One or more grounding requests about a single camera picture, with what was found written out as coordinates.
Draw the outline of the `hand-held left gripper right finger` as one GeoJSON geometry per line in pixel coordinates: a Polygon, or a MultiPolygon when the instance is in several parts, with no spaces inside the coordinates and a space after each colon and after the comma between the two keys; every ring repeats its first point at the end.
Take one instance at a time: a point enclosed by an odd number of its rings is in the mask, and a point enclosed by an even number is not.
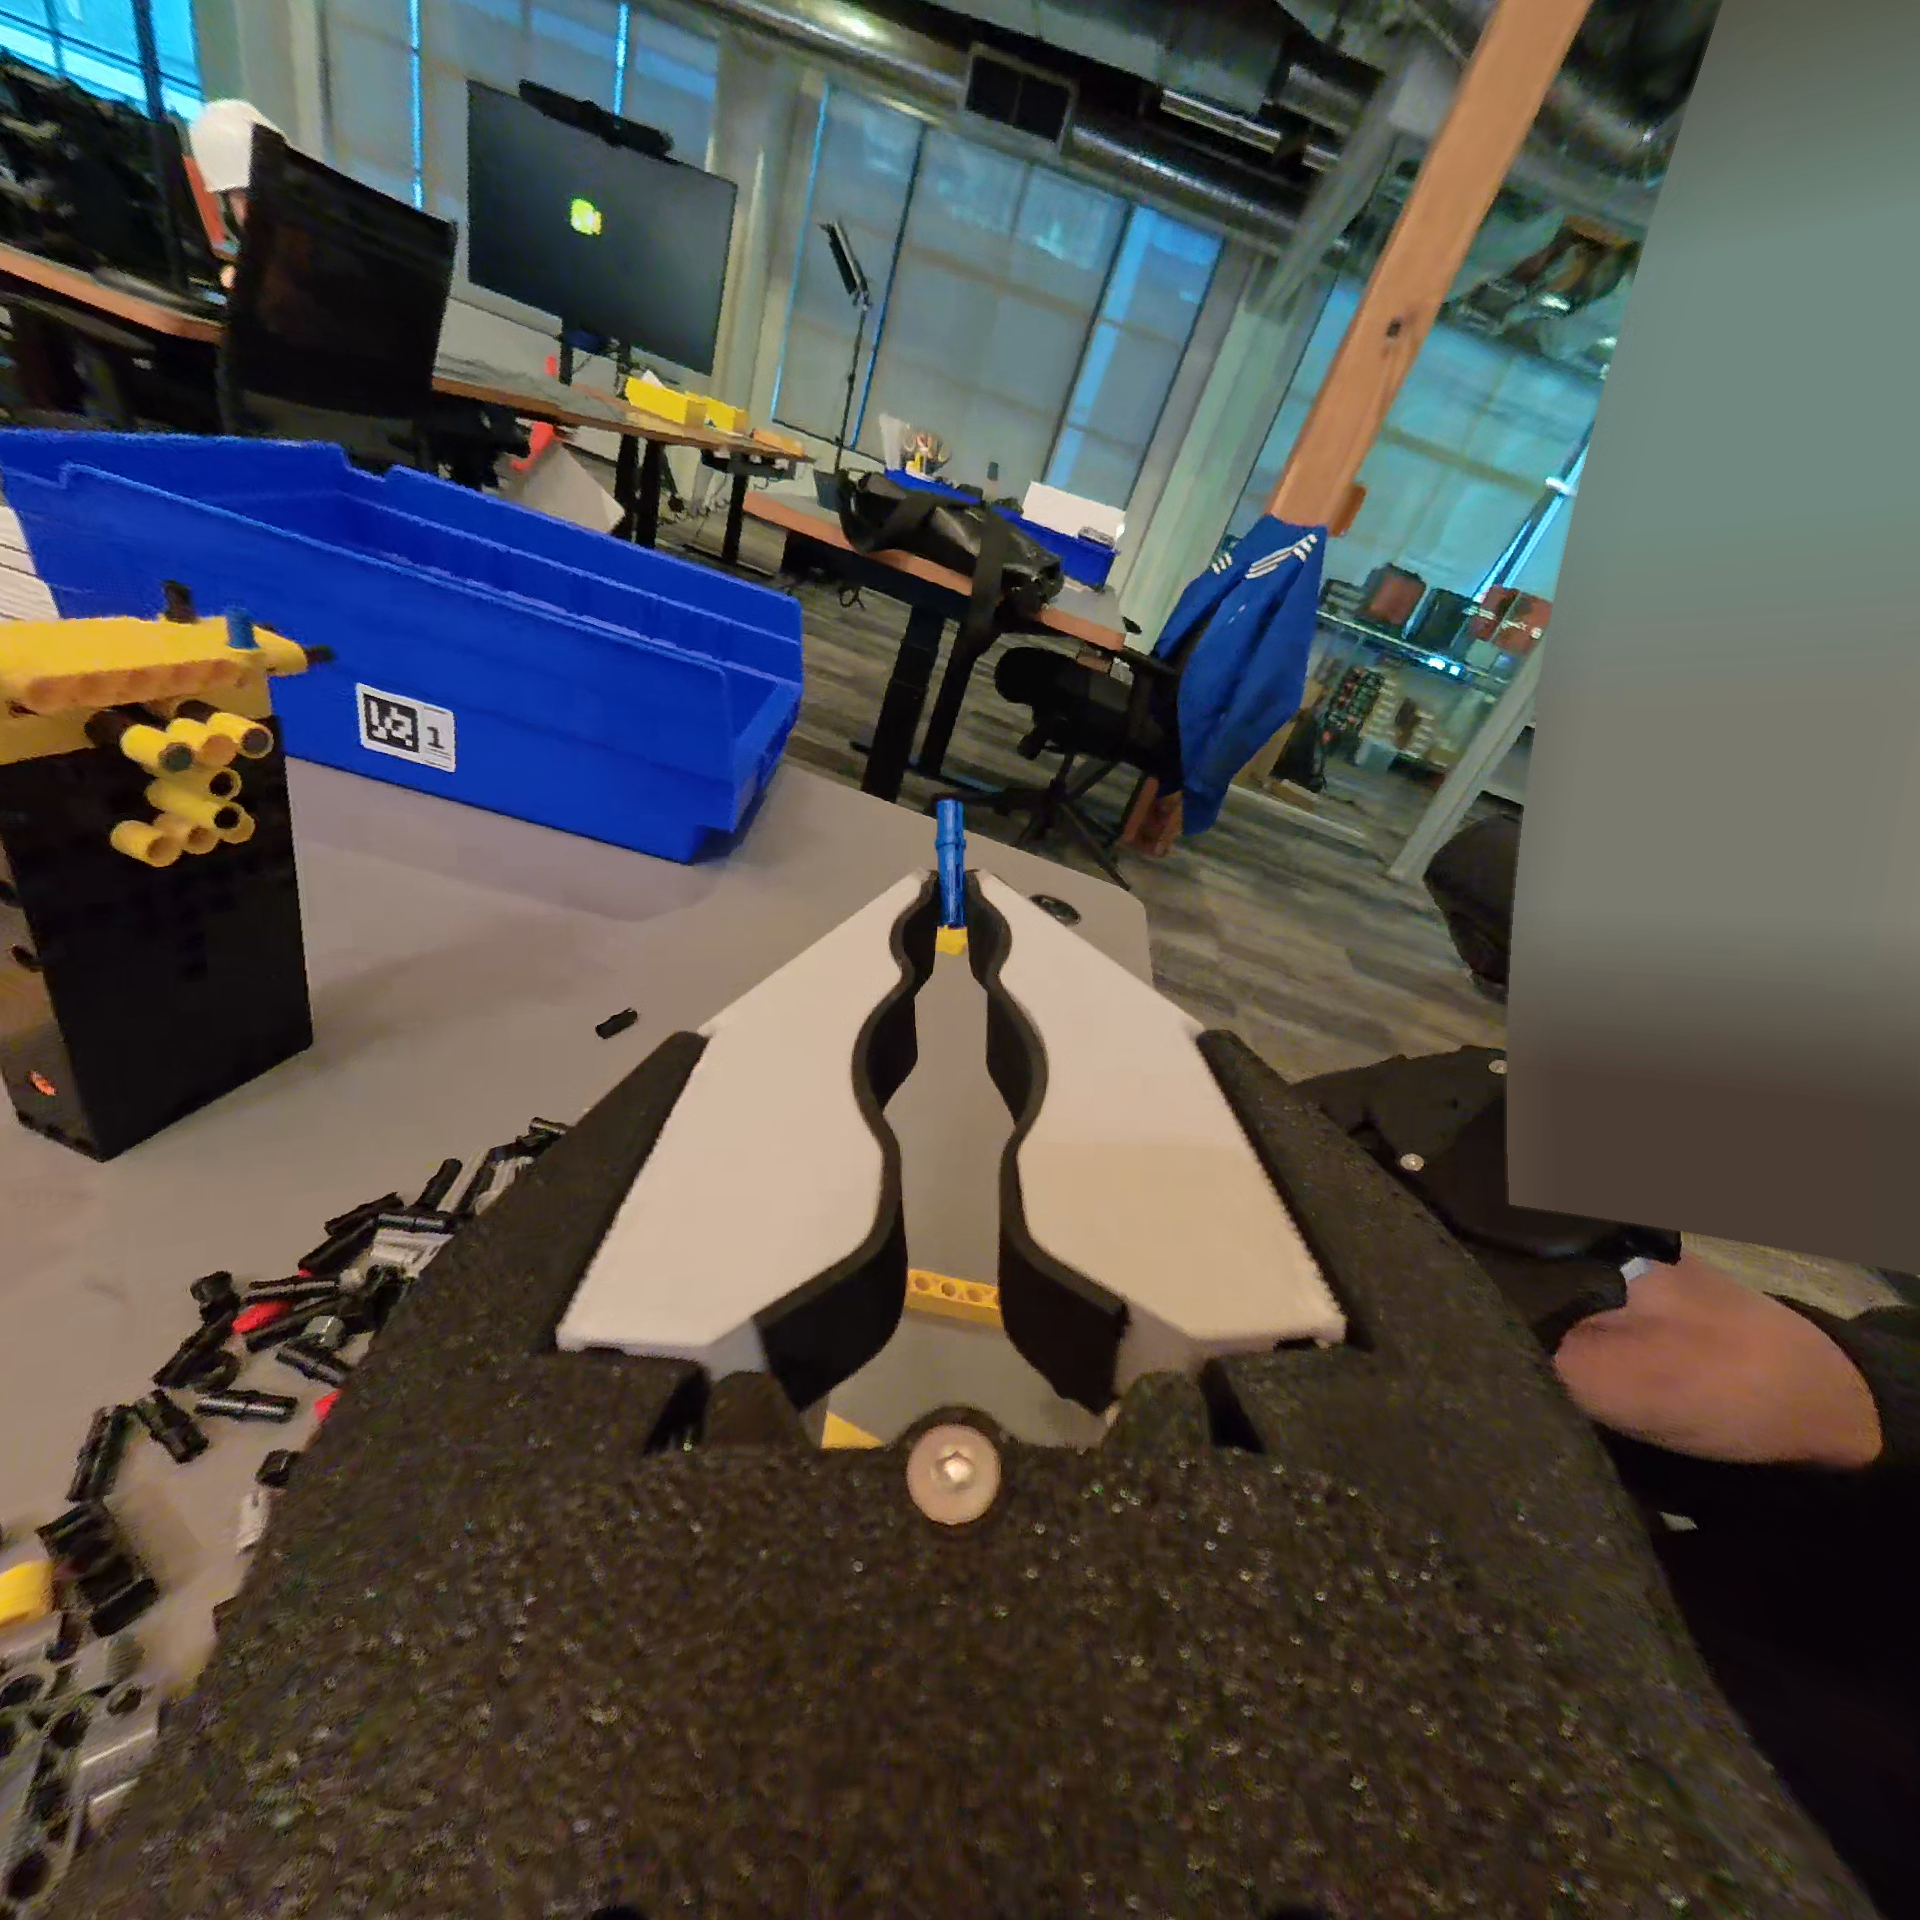
{"type": "Polygon", "coordinates": [[[1347,1340],[1347,1313],[1203,1052],[1203,1027],[1033,898],[974,877],[987,1070],[1011,1116],[999,1294],[1070,1402],[1347,1340]]]}

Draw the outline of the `person's right forearm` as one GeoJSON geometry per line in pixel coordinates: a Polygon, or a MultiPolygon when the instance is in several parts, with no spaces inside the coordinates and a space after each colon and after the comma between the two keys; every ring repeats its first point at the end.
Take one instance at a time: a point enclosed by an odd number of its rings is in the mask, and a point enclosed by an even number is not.
{"type": "Polygon", "coordinates": [[[1841,1317],[1809,1303],[1789,1310],[1812,1321],[1849,1359],[1878,1414],[1881,1452],[1870,1476],[1918,1482],[1918,1310],[1876,1307],[1841,1317]]]}

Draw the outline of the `person's right hand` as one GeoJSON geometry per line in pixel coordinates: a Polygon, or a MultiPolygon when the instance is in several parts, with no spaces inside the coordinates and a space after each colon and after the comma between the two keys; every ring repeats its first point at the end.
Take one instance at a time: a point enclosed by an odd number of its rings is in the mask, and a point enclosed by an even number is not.
{"type": "Polygon", "coordinates": [[[1554,1367],[1598,1426],[1728,1465],[1859,1471],[1881,1459],[1876,1396],[1804,1313],[1684,1254],[1576,1325],[1554,1367]]]}

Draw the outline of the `black office chair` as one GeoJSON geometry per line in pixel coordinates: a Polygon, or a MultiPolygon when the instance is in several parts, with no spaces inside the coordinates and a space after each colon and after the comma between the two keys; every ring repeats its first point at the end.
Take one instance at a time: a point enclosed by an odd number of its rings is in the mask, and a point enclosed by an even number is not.
{"type": "Polygon", "coordinates": [[[1084,798],[1121,767],[1155,783],[1159,798],[1183,786],[1180,684],[1185,665],[1153,652],[1123,649],[1093,665],[1046,647],[1012,647],[996,666],[996,691],[1033,715],[1023,758],[1056,753],[1046,786],[1003,786],[990,795],[1000,817],[1024,817],[1023,845],[1065,831],[1103,877],[1128,889],[1114,848],[1118,831],[1098,836],[1084,798]]]}

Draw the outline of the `storage shelves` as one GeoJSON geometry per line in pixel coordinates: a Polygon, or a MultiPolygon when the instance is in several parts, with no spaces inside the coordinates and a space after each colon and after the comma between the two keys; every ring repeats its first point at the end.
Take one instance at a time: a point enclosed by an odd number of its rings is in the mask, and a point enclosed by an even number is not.
{"type": "Polygon", "coordinates": [[[1322,583],[1308,677],[1321,753],[1438,786],[1547,635],[1551,600],[1465,594],[1398,565],[1322,583]]]}

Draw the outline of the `pile of black red pins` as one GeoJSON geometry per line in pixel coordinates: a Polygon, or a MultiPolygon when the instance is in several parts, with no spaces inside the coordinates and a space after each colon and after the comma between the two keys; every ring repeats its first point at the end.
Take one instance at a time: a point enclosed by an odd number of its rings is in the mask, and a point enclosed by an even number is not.
{"type": "Polygon", "coordinates": [[[293,1434],[251,1454],[232,1528],[245,1564],[303,1441],[435,1254],[568,1132],[532,1116],[475,1163],[443,1159],[416,1196],[387,1191],[331,1214],[286,1273],[193,1278],[197,1327],[143,1394],[94,1412],[61,1513],[5,1533],[5,1915],[43,1915],[132,1795],[168,1718],[170,1689],[139,1631],[166,1597],[162,1581],[112,1502],[136,1444],[191,1466],[224,1434],[293,1434]]]}

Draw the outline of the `blue storage bin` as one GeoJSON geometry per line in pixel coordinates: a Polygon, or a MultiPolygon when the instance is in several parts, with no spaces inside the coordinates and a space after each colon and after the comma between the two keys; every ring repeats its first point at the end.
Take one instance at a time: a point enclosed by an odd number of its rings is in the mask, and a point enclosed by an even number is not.
{"type": "Polygon", "coordinates": [[[68,616],[205,615],[335,659],[275,685],[292,754],[575,836],[727,849],[799,718],[793,598],[325,443],[2,432],[68,616]]]}

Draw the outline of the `black and yellow brick model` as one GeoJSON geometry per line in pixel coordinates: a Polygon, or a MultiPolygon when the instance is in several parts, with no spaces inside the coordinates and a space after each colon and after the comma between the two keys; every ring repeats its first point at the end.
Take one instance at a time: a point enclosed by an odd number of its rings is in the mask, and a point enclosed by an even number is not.
{"type": "Polygon", "coordinates": [[[313,1045],[275,685],[331,659],[174,579],[5,623],[2,1070],[95,1163],[313,1045]]]}

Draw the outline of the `wooden desk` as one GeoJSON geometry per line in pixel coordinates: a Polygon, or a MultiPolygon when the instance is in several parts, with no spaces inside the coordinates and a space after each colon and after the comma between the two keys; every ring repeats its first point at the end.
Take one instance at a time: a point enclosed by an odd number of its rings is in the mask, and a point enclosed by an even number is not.
{"type": "Polygon", "coordinates": [[[771,430],[727,430],[700,422],[672,422],[659,411],[631,407],[628,400],[588,385],[568,382],[542,371],[506,371],[491,362],[442,355],[435,368],[435,391],[468,397],[512,411],[517,419],[554,429],[593,429],[616,432],[617,474],[616,503],[621,519],[616,535],[654,547],[661,535],[661,497],[668,478],[668,452],[696,449],[706,466],[727,478],[727,524],[718,559],[734,566],[749,516],[754,480],[791,480],[808,466],[804,443],[788,443],[771,430]]]}
{"type": "Polygon", "coordinates": [[[1039,833],[1039,815],[1023,798],[1039,801],[1036,786],[1020,786],[1012,798],[999,798],[987,783],[947,772],[953,727],[966,704],[973,670],[981,647],[964,652],[949,635],[968,610],[971,583],[964,573],[935,562],[883,550],[858,553],[838,522],[819,506],[804,504],[781,492],[749,492],[744,511],[785,537],[785,559],[804,568],[824,568],[838,583],[893,600],[905,610],[897,662],[867,736],[856,745],[866,750],[864,790],[872,798],[898,801],[908,777],[924,778],[940,790],[956,790],[973,804],[991,804],[1009,817],[1027,817],[1029,833],[1039,833]]]}

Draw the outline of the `black bag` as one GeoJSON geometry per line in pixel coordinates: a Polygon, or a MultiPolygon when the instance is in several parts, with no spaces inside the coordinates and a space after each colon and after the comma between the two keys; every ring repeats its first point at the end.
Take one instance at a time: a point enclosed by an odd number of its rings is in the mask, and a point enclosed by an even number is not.
{"type": "Polygon", "coordinates": [[[1039,619],[1065,587],[1061,556],[978,497],[949,497],[867,472],[838,474],[834,504],[856,553],[897,553],[968,579],[958,635],[974,652],[1039,619]]]}

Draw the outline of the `yellow tray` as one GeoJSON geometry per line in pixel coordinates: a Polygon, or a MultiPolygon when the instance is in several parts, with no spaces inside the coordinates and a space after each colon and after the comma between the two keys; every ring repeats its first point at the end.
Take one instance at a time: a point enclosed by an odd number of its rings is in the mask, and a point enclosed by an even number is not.
{"type": "Polygon", "coordinates": [[[706,392],[668,385],[650,371],[629,374],[623,392],[631,409],[671,427],[750,435],[747,409],[706,392]]]}

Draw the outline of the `black light stand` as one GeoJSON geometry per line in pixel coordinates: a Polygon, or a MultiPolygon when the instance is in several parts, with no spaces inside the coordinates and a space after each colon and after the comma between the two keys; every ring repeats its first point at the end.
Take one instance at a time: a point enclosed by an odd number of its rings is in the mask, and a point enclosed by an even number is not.
{"type": "Polygon", "coordinates": [[[864,371],[864,355],[867,348],[867,324],[872,317],[872,280],[854,250],[852,234],[844,222],[819,222],[819,228],[829,243],[829,257],[836,269],[836,275],[844,286],[844,293],[856,312],[856,336],[854,348],[848,355],[848,374],[844,381],[844,403],[842,415],[836,422],[834,432],[834,474],[844,472],[848,444],[854,438],[854,415],[856,415],[856,391],[864,371]]]}

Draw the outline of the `black monitor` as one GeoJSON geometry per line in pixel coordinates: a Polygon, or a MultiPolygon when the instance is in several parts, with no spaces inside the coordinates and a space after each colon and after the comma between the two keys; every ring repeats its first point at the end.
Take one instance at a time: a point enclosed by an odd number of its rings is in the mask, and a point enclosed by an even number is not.
{"type": "Polygon", "coordinates": [[[569,331],[707,374],[737,182],[468,80],[468,278],[569,331]]]}

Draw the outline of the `black high-back chair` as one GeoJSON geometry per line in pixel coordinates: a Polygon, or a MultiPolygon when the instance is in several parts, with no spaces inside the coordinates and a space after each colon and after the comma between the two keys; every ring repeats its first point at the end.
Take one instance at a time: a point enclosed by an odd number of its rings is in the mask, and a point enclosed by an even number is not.
{"type": "Polygon", "coordinates": [[[461,228],[252,128],[214,391],[233,438],[420,466],[461,228]]]}

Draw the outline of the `wooden post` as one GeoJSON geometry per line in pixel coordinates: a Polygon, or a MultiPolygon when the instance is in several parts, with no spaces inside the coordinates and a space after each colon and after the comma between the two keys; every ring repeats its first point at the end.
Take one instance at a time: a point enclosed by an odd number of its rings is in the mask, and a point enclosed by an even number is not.
{"type": "Polygon", "coordinates": [[[1266,511],[1345,531],[1358,469],[1423,353],[1477,228],[1590,4],[1498,3],[1477,35],[1266,511]]]}

